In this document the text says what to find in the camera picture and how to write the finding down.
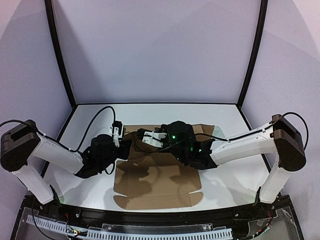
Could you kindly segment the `brown cardboard paper box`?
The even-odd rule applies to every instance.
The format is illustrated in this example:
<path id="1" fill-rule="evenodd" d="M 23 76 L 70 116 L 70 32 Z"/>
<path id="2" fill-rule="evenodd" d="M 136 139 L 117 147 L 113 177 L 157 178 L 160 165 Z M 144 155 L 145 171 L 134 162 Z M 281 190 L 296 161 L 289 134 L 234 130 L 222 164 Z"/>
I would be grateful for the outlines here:
<path id="1" fill-rule="evenodd" d="M 128 211 L 183 209 L 204 197 L 199 169 L 185 166 L 170 153 L 138 139 L 138 129 L 160 133 L 161 125 L 126 125 L 124 140 L 132 144 L 127 160 L 116 163 L 114 202 Z M 214 125 L 193 124 L 195 133 L 212 135 Z"/>

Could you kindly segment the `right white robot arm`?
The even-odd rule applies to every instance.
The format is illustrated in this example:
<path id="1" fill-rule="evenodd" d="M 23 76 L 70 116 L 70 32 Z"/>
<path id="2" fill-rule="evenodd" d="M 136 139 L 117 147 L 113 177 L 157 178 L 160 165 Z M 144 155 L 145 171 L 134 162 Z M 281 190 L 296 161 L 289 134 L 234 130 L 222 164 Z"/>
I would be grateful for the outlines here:
<path id="1" fill-rule="evenodd" d="M 165 137 L 160 140 L 159 152 L 170 153 L 179 162 L 197 170 L 214 169 L 256 155 L 277 154 L 256 194 L 256 200 L 264 204 L 272 204 L 291 174 L 307 162 L 301 133 L 281 114 L 273 115 L 271 121 L 261 127 L 228 138 L 195 133 L 192 126 L 183 121 L 163 124 L 160 131 Z"/>

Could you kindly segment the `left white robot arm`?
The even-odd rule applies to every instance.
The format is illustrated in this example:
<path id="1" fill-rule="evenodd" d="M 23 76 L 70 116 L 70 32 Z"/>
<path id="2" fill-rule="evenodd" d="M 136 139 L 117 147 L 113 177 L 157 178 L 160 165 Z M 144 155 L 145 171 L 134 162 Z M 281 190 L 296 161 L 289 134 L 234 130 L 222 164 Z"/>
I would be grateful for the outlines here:
<path id="1" fill-rule="evenodd" d="M 56 191 L 30 162 L 31 157 L 52 163 L 81 179 L 101 174 L 117 159 L 127 160 L 132 140 L 123 139 L 116 124 L 109 134 L 94 137 L 84 151 L 72 151 L 39 131 L 33 120 L 17 126 L 0 139 L 0 165 L 15 175 L 43 205 L 57 201 Z"/>

